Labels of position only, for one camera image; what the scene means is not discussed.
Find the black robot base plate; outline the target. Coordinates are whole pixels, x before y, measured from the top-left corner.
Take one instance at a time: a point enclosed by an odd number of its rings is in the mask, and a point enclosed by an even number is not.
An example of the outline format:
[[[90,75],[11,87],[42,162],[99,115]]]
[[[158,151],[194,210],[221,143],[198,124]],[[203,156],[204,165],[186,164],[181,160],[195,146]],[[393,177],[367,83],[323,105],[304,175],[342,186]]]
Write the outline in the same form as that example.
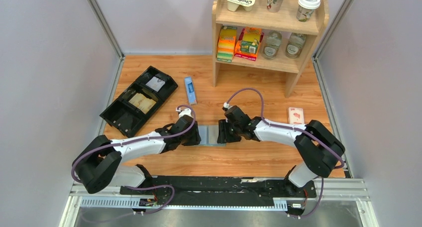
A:
[[[134,191],[123,185],[122,195],[153,195],[159,204],[165,203],[175,189],[171,205],[220,207],[269,207],[274,198],[315,198],[315,184],[308,182],[302,189],[286,186],[283,179],[252,177],[156,176],[142,184],[153,190]]]

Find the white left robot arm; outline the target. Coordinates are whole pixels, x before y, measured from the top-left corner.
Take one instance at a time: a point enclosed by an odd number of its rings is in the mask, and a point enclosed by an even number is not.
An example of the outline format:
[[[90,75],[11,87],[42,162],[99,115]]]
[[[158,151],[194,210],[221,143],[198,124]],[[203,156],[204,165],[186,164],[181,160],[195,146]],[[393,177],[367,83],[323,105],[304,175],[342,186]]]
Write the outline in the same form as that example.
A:
[[[187,146],[197,130],[196,119],[185,114],[176,123],[143,136],[111,140],[99,135],[73,161],[72,178],[83,184],[89,194],[97,193],[111,183],[121,163]]]

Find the teal card holder wallet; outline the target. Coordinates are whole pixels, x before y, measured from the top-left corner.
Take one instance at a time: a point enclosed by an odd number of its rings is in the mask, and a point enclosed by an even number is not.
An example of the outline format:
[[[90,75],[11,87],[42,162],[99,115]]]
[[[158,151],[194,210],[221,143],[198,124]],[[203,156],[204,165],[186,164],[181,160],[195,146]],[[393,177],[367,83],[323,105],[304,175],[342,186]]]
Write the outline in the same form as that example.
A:
[[[225,143],[217,143],[218,125],[199,125],[198,131],[201,138],[198,146],[226,146]]]

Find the gold card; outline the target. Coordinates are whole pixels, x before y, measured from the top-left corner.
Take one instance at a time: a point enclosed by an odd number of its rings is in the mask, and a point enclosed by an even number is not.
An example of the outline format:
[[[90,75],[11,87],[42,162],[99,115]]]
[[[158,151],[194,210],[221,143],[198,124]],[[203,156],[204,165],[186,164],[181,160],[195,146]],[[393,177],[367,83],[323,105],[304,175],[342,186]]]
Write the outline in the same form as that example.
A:
[[[138,108],[144,114],[147,114],[156,104],[156,101],[144,96],[142,93],[137,93],[129,100],[129,103]]]

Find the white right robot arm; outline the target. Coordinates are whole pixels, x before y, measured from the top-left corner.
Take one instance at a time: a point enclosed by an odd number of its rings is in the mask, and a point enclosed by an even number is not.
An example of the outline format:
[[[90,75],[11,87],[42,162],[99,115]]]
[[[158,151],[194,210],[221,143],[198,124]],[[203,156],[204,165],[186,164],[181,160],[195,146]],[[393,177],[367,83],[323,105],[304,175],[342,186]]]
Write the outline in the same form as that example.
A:
[[[344,166],[344,145],[319,121],[287,124],[256,116],[250,118],[238,106],[223,107],[225,118],[218,122],[218,143],[246,140],[275,142],[294,147],[302,163],[286,175],[284,190],[297,196],[304,186],[317,177],[328,177],[333,169]]]

